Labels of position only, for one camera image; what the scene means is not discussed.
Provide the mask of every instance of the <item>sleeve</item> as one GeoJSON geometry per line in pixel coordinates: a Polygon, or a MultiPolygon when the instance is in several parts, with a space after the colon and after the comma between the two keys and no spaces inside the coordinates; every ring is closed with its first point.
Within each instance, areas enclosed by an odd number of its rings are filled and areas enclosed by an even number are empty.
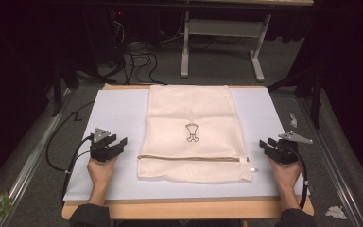
{"type": "Polygon", "coordinates": [[[109,208],[94,204],[83,204],[69,219],[71,227],[110,227],[109,208]]]}
{"type": "Polygon", "coordinates": [[[281,220],[275,227],[316,227],[314,218],[300,209],[287,209],[282,212],[281,220]]]}

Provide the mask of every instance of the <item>wrist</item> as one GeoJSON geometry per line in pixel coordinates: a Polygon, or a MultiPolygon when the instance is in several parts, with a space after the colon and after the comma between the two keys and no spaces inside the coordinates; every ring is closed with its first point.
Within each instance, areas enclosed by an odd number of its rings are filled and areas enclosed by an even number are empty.
{"type": "Polygon", "coordinates": [[[88,199],[88,203],[103,206],[105,202],[106,192],[107,185],[95,184],[93,186],[93,191],[91,192],[90,199],[88,199]]]}
{"type": "Polygon", "coordinates": [[[278,184],[279,193],[294,194],[294,186],[278,184]]]}
{"type": "Polygon", "coordinates": [[[292,187],[280,187],[279,194],[281,197],[282,211],[286,209],[301,209],[298,203],[294,188],[292,187]]]}

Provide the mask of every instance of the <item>metal bracket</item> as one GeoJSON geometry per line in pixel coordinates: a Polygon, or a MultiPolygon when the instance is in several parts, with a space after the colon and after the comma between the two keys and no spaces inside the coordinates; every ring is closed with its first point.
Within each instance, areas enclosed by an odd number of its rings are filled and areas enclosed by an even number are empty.
{"type": "Polygon", "coordinates": [[[303,136],[300,136],[300,135],[294,133],[293,131],[287,132],[284,134],[280,134],[279,137],[281,137],[282,139],[288,140],[288,141],[295,141],[295,142],[300,142],[300,143],[305,143],[305,144],[313,144],[313,141],[311,139],[307,139],[303,136]]]}
{"type": "Polygon", "coordinates": [[[105,137],[108,137],[108,135],[110,135],[111,133],[108,131],[104,131],[102,129],[99,128],[95,128],[95,132],[94,132],[94,143],[97,143],[101,140],[103,140],[105,137]]]}

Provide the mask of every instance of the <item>zipper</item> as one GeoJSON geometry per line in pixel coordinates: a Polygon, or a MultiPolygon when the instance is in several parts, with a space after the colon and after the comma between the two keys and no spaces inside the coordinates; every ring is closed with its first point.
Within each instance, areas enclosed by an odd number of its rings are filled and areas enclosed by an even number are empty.
{"type": "Polygon", "coordinates": [[[166,161],[200,161],[200,162],[229,162],[229,163],[239,163],[239,162],[249,162],[249,158],[233,158],[233,157],[184,157],[184,158],[166,158],[154,155],[139,155],[138,159],[159,159],[166,161]]]}

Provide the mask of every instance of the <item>white board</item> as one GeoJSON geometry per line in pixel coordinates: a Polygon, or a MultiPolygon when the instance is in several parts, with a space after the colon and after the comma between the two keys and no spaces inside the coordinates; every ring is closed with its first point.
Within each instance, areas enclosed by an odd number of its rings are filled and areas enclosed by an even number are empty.
{"type": "MultiPolygon", "coordinates": [[[[160,200],[160,199],[206,199],[277,196],[273,181],[272,167],[268,157],[259,147],[259,140],[268,137],[278,140],[284,133],[278,114],[265,87],[231,88],[235,106],[243,128],[246,150],[251,165],[259,172],[253,174],[253,182],[199,184],[172,183],[167,181],[146,181],[137,177],[137,156],[146,134],[146,114],[148,89],[101,90],[88,122],[84,138],[100,128],[117,134],[118,143],[128,137],[125,151],[114,166],[112,184],[107,200],[160,200]]],[[[89,149],[87,141],[79,153],[89,149]]],[[[90,155],[78,158],[72,173],[65,201],[87,201],[92,190],[87,163],[90,155]]],[[[296,184],[295,191],[301,195],[303,176],[296,184]]]]}

